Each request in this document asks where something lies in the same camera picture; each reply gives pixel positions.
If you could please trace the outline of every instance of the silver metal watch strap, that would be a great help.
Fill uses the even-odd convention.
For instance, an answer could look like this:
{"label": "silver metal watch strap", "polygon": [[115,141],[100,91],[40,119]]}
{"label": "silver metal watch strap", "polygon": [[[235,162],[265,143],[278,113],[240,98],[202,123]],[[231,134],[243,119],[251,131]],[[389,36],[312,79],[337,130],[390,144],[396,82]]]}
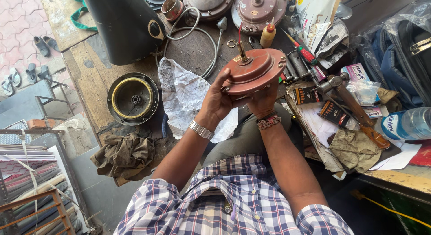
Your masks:
{"label": "silver metal watch strap", "polygon": [[211,140],[214,136],[214,133],[207,128],[197,124],[195,121],[192,121],[189,126],[190,129],[192,129],[195,133],[197,133],[199,136],[206,138],[208,140]]}

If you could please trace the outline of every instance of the hammer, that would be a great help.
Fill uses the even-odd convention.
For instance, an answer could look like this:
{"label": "hammer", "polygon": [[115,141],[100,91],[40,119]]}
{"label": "hammer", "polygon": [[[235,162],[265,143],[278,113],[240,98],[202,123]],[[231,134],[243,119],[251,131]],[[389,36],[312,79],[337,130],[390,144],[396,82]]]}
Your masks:
{"label": "hammer", "polygon": [[[361,106],[356,102],[355,98],[350,94],[350,92],[343,85],[343,80],[348,80],[349,74],[342,73],[341,76],[329,75],[328,81],[322,84],[316,84],[316,91],[321,95],[326,95],[329,100],[334,102],[338,107],[340,107],[346,114],[352,117],[354,120],[358,122],[360,129],[371,139],[379,148],[387,149],[391,146],[391,143],[383,138],[378,132],[373,129],[374,122],[365,111],[361,108]],[[333,100],[327,92],[331,89],[335,89],[338,95],[342,98],[342,100],[346,103],[349,109],[356,116],[353,117],[350,115],[348,111],[346,111],[341,105],[339,105],[335,100]]]}

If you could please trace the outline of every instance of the wooden table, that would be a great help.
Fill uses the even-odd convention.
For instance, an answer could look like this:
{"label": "wooden table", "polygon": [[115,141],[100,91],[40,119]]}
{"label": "wooden table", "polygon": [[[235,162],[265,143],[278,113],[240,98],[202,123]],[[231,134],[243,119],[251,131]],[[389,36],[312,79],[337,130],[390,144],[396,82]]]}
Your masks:
{"label": "wooden table", "polygon": [[[151,168],[156,167],[160,163],[177,142],[177,140],[161,138],[161,123],[164,114],[163,103],[160,103],[157,113],[150,121],[137,127],[129,127],[114,121],[108,111],[106,99],[108,89],[114,80],[128,72],[145,73],[160,88],[154,57],[149,56],[126,66],[109,64],[99,35],[96,32],[77,29],[70,22],[70,15],[80,7],[79,3],[72,0],[41,1],[99,144],[102,144],[103,137],[108,134],[130,133],[136,131],[136,128],[150,132],[150,136],[156,140],[156,157],[148,167],[149,172]],[[226,13],[228,17],[228,29],[222,35],[216,66],[207,79],[209,83],[213,83],[217,74],[227,62],[238,55],[236,48],[227,47],[229,39],[238,39],[238,29],[233,25],[229,14],[230,12]],[[164,20],[164,16],[160,12],[158,12],[158,15],[168,31],[171,28],[171,24]],[[94,21],[89,13],[84,14],[79,21],[88,26],[94,26]],[[214,41],[218,40],[219,29],[216,26],[216,22],[200,22],[199,27],[206,30]],[[178,32],[174,36],[179,37],[185,33],[186,31]],[[246,35],[242,34],[241,38],[244,42],[248,42]],[[278,30],[272,46],[282,49],[285,53],[294,49],[281,30]],[[251,46],[245,44],[245,48],[246,50],[250,50]],[[210,44],[207,36],[202,32],[195,31],[183,40],[171,41],[166,57],[174,59],[186,70],[201,75],[212,62],[213,51],[213,46]],[[285,94],[285,86],[280,84],[278,98],[283,97]],[[245,116],[248,114],[248,109],[242,107],[239,112],[241,116]],[[421,194],[431,194],[431,172],[429,168],[407,166],[403,170],[371,171],[361,175],[361,177],[364,180],[368,180],[366,178],[371,177],[368,182],[373,184],[386,182],[388,184],[401,185],[407,189],[406,192],[412,189]]]}

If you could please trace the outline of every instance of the man's right hand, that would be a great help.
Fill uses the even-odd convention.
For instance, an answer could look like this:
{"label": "man's right hand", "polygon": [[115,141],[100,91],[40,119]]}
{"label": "man's right hand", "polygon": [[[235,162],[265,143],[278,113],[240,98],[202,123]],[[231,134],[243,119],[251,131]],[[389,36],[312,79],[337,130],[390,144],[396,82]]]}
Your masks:
{"label": "man's right hand", "polygon": [[277,98],[278,78],[269,85],[269,88],[259,90],[251,95],[251,100],[247,106],[257,119],[266,117],[274,112],[274,102]]}

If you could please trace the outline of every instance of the flip-flop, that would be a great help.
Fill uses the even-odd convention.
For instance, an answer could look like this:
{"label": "flip-flop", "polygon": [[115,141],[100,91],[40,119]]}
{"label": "flip-flop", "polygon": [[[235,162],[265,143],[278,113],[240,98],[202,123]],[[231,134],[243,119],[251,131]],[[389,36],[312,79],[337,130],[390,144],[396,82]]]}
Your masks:
{"label": "flip-flop", "polygon": [[45,78],[51,80],[50,71],[48,70],[48,66],[43,65],[40,67],[40,73],[37,74],[40,80],[44,80]]}
{"label": "flip-flop", "polygon": [[58,48],[57,42],[54,39],[52,39],[49,36],[44,36],[44,37],[42,37],[42,39],[44,40],[44,42],[47,45],[51,46],[52,49],[56,50],[57,52],[60,52],[60,49]]}
{"label": "flip-flop", "polygon": [[21,76],[15,68],[9,69],[9,81],[12,82],[12,86],[19,87],[21,85]]}
{"label": "flip-flop", "polygon": [[29,81],[29,83],[35,84],[36,81],[37,81],[37,78],[36,78],[36,64],[30,63],[29,64],[29,68],[27,70],[25,70],[25,72],[27,73],[27,80]]}
{"label": "flip-flop", "polygon": [[9,81],[7,77],[5,77],[5,81],[1,83],[1,87],[5,93],[6,96],[11,96],[14,94],[12,82]]}

